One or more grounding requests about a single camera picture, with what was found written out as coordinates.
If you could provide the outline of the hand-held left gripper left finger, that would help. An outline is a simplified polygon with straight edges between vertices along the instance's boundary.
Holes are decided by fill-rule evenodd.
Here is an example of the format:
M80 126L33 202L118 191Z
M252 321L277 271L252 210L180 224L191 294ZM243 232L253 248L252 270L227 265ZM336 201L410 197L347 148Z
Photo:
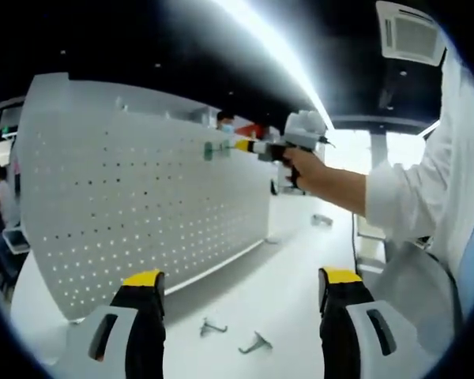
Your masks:
M162 378L164 297L165 275L159 269L125 279L111 303L81 323L79 378Z

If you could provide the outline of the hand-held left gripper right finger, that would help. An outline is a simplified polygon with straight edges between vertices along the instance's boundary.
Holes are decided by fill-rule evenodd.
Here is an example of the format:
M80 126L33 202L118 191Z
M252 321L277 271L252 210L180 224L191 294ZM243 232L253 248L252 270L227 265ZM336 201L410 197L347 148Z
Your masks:
M409 323L388 303L374 300L360 276L320 268L318 300L325 378L409 377Z

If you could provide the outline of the person's right hand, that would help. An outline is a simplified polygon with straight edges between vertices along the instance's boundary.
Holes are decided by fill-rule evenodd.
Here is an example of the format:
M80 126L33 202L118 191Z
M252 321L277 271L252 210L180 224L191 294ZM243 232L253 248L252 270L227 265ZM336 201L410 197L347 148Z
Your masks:
M324 201L347 208L344 198L337 192L330 178L330 169L312 152L299 148L284 150L284 165L291 169L288 180L304 192L309 192Z

